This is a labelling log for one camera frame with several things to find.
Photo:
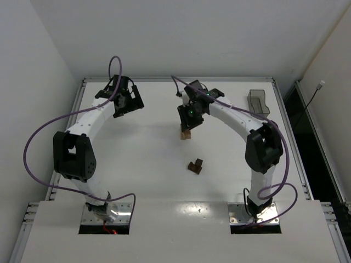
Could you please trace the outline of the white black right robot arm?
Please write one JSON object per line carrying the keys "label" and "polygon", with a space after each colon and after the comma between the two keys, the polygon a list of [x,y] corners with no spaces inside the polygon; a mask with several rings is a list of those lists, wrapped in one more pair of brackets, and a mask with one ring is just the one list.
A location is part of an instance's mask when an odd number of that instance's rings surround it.
{"label": "white black right robot arm", "polygon": [[191,131],[203,123],[203,115],[212,116],[235,131],[245,142],[245,161],[251,168],[251,187],[246,198],[246,212],[258,218],[272,204],[273,173],[283,154],[276,128],[254,116],[237,111],[225,94],[214,88],[203,88],[198,80],[178,90],[182,105],[177,110],[181,131]]}

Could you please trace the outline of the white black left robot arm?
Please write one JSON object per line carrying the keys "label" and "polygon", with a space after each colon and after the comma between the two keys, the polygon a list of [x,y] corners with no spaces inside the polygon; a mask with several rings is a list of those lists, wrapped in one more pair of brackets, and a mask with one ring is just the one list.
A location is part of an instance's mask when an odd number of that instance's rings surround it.
{"label": "white black left robot arm", "polygon": [[65,132],[56,132],[53,137],[54,170],[83,192],[88,210],[103,221],[116,220],[118,210],[110,192],[100,185],[95,174],[97,160],[93,140],[108,119],[143,107],[134,82],[127,76],[115,75],[95,95],[92,109]]}

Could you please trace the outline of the smoky transparent plastic container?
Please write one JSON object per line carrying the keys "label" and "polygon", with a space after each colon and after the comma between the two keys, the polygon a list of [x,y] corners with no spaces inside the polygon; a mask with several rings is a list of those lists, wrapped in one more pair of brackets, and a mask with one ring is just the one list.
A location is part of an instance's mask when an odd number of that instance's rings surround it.
{"label": "smoky transparent plastic container", "polygon": [[250,89],[247,102],[249,110],[254,112],[261,117],[268,117],[270,114],[270,109],[266,105],[266,95],[263,89]]}

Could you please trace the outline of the dark wood notched block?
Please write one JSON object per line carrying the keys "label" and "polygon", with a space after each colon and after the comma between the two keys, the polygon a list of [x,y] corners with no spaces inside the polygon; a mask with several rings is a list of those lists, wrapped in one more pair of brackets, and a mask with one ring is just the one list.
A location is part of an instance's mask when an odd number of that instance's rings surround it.
{"label": "dark wood notched block", "polygon": [[188,164],[187,169],[189,171],[199,175],[201,173],[201,170],[202,170],[202,164],[203,164],[203,160],[198,158],[195,162],[190,162]]}

